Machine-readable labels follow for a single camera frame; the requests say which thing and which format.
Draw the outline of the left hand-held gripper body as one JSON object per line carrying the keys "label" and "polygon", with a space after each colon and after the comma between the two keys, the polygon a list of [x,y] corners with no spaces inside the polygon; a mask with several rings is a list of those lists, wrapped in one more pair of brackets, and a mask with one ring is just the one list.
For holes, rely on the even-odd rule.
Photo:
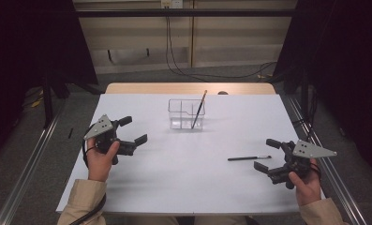
{"label": "left hand-held gripper body", "polygon": [[117,137],[117,129],[119,128],[118,120],[111,120],[107,114],[103,114],[91,127],[87,129],[83,139],[94,138],[96,148],[99,153],[106,154],[112,143],[118,141],[120,147],[117,155],[132,156],[136,150],[134,142],[121,141]]}

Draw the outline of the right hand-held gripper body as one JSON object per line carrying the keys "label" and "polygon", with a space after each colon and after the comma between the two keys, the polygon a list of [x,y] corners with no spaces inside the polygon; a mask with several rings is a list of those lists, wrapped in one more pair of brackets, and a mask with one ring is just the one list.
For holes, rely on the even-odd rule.
{"label": "right hand-held gripper body", "polygon": [[269,169],[267,175],[274,185],[285,183],[286,188],[293,189],[294,184],[289,179],[289,173],[295,172],[300,178],[305,178],[311,171],[311,158],[336,157],[337,152],[331,151],[310,142],[299,140],[282,142],[281,149],[284,154],[285,164],[276,169]]}

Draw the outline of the black pen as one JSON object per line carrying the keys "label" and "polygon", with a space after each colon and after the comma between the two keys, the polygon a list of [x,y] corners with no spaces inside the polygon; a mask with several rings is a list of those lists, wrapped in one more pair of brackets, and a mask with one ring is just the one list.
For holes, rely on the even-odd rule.
{"label": "black pen", "polygon": [[227,161],[243,161],[243,160],[257,160],[257,159],[268,159],[272,156],[253,156],[253,157],[230,157]]}

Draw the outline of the clear acrylic organizer box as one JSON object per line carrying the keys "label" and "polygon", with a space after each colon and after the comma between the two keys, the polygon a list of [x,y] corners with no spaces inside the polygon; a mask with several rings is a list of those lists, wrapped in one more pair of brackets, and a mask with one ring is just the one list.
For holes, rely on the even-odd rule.
{"label": "clear acrylic organizer box", "polygon": [[[197,114],[200,99],[170,99],[168,112],[171,129],[191,129],[191,125]],[[200,116],[193,129],[202,129],[204,122],[205,108],[201,108]]]}

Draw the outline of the makeup brush with orange ferrule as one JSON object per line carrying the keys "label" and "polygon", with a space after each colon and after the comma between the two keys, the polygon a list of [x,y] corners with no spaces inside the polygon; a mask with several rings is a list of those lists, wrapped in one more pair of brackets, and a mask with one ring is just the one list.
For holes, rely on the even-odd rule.
{"label": "makeup brush with orange ferrule", "polygon": [[197,114],[196,114],[196,116],[195,116],[195,118],[194,118],[194,121],[193,121],[193,123],[192,123],[192,125],[191,125],[191,129],[193,129],[193,128],[195,127],[196,123],[197,123],[197,120],[198,120],[198,118],[199,118],[199,116],[200,116],[201,108],[202,108],[202,105],[203,105],[204,100],[205,100],[205,98],[206,98],[206,95],[207,95],[207,90],[204,90],[204,93],[203,93],[202,98],[201,98],[201,102],[200,102],[200,104],[199,104],[199,108],[198,108],[198,110],[197,110]]}

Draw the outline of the person's left hand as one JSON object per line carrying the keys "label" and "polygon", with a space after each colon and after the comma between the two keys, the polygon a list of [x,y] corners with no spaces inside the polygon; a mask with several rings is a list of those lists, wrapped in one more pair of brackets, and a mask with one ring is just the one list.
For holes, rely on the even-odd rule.
{"label": "person's left hand", "polygon": [[96,141],[91,138],[87,141],[87,164],[88,179],[99,182],[106,182],[112,167],[112,159],[116,156],[120,143],[112,143],[106,154],[99,153],[96,148]]}

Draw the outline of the person's right hand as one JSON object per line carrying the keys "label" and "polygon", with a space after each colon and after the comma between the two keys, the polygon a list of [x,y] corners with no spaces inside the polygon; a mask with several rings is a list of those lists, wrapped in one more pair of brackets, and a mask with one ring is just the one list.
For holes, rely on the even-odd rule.
{"label": "person's right hand", "polygon": [[289,179],[296,187],[296,201],[299,206],[304,206],[321,199],[320,175],[318,163],[310,159],[311,171],[305,178],[300,178],[295,172],[289,173]]}

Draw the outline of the white table cover sheet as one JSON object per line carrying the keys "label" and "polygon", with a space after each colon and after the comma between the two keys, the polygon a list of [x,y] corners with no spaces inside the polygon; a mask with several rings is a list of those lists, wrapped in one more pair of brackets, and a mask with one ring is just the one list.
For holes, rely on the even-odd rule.
{"label": "white table cover sheet", "polygon": [[[267,139],[296,141],[278,95],[209,95],[202,129],[171,129],[170,95],[101,96],[94,117],[132,116],[119,128],[122,140],[147,143],[112,167],[104,211],[116,215],[272,215],[295,213],[292,190],[254,169],[284,163]],[[227,161],[228,158],[272,156]]]}

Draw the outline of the black metal stand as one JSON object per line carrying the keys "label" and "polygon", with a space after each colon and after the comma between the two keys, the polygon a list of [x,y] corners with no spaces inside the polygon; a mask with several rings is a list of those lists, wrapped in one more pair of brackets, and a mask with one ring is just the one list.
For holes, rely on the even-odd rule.
{"label": "black metal stand", "polygon": [[45,112],[44,127],[47,128],[53,119],[52,93],[51,93],[51,86],[50,86],[48,73],[45,73],[43,75],[42,89],[43,89],[43,101],[44,101],[44,112]]}
{"label": "black metal stand", "polygon": [[304,121],[308,122],[308,76],[305,69],[303,70],[303,79],[301,85],[301,110]]}

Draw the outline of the black curtain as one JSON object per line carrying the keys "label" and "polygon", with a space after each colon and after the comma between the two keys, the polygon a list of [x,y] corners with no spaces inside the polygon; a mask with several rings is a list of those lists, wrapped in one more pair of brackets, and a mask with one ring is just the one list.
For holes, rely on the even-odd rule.
{"label": "black curtain", "polygon": [[26,92],[49,83],[96,84],[73,0],[0,0],[0,148],[20,118]]}
{"label": "black curtain", "polygon": [[372,0],[297,0],[275,67],[288,93],[303,78],[372,167]]}

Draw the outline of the aluminium floor rail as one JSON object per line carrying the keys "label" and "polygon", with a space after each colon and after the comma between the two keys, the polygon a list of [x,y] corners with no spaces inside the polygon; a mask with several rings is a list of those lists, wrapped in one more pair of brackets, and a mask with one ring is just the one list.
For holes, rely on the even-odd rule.
{"label": "aluminium floor rail", "polygon": [[[288,103],[290,104],[295,116],[301,120],[301,127],[306,135],[306,139],[317,146],[321,146],[321,141],[314,128],[306,122],[305,117],[302,115],[301,103],[296,99],[296,97],[289,97]],[[320,158],[319,162],[335,192],[336,197],[341,202],[341,205],[347,214],[347,218],[350,220],[350,224],[367,225],[357,202],[350,194],[349,189],[340,177],[334,163],[328,157]]]}
{"label": "aluminium floor rail", "polygon": [[29,187],[31,179],[37,169],[37,166],[45,152],[47,145],[55,131],[59,118],[65,108],[66,103],[62,102],[58,105],[58,110],[53,116],[51,122],[42,130],[33,152],[28,159],[20,178],[16,182],[14,188],[10,191],[0,210],[0,225],[10,225],[14,218],[22,198]]}

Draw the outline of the white wall socket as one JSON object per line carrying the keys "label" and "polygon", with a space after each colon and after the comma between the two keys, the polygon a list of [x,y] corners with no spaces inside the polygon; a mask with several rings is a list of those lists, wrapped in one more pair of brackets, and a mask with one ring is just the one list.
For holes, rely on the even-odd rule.
{"label": "white wall socket", "polygon": [[183,0],[160,0],[162,8],[182,8]]}

